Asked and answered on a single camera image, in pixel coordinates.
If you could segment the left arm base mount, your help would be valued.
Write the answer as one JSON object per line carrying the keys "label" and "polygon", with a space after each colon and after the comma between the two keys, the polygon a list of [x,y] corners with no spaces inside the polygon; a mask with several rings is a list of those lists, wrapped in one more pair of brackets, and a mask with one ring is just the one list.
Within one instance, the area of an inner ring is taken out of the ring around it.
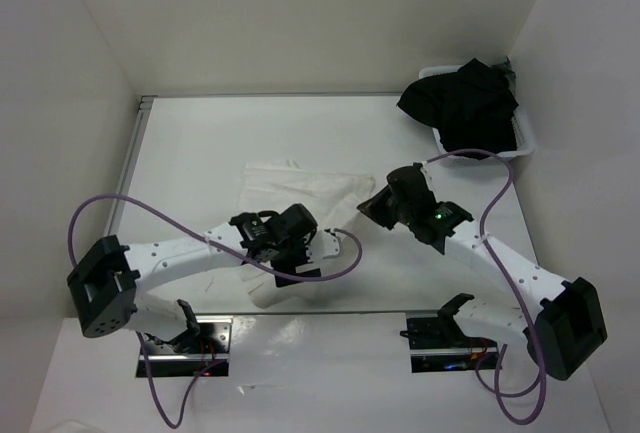
{"label": "left arm base mount", "polygon": [[146,352],[154,379],[192,378],[203,369],[207,369],[205,377],[226,377],[229,374],[233,319],[230,316],[200,315],[197,321],[200,334],[189,340],[183,338],[174,345],[144,333],[135,376],[147,376],[143,358]]}

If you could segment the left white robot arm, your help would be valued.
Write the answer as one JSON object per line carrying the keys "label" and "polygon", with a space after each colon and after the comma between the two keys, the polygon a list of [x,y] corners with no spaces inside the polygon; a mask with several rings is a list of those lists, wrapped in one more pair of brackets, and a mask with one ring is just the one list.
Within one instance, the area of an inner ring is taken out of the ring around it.
{"label": "left white robot arm", "polygon": [[129,329],[154,335],[176,352],[190,351],[201,330],[192,307],[181,298],[157,299],[153,290],[243,265],[274,276],[276,287],[289,288],[321,279],[319,262],[339,250],[301,204],[280,213],[240,213],[203,233],[182,232],[180,238],[143,244],[104,236],[83,256],[71,257],[67,285],[84,337]]}

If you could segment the white skirt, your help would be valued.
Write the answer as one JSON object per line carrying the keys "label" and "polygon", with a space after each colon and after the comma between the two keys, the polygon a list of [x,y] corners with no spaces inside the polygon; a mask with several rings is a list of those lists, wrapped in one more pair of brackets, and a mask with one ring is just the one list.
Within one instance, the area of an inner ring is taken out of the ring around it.
{"label": "white skirt", "polygon": [[[368,199],[375,187],[372,175],[313,171],[301,168],[293,160],[248,163],[239,207],[243,212],[282,212],[301,203],[321,229],[337,227],[353,231],[357,205]],[[285,302],[311,302],[320,286],[299,283],[279,288],[275,276],[253,267],[240,269],[238,277],[250,301],[260,309]]]}

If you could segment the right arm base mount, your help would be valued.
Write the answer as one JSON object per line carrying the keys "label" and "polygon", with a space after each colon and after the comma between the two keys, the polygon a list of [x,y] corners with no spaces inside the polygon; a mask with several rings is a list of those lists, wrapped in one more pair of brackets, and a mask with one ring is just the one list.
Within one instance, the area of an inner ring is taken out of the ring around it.
{"label": "right arm base mount", "polygon": [[435,314],[408,314],[399,335],[407,341],[411,371],[446,373],[494,370],[498,347],[493,340],[445,334],[445,323]]}

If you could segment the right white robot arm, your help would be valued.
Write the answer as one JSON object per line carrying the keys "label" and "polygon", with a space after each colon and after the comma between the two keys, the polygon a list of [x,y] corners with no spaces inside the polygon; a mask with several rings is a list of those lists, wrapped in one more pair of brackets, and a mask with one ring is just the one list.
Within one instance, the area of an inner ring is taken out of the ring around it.
{"label": "right white robot arm", "polygon": [[440,308],[437,324],[446,344],[459,346],[469,337],[504,345],[523,342],[548,376],[566,381],[606,341],[592,283],[545,270],[492,238],[461,206],[437,200],[422,164],[389,173],[386,186],[358,210],[388,230],[405,226],[418,242],[514,295],[513,308],[490,305],[467,293],[449,300]]}

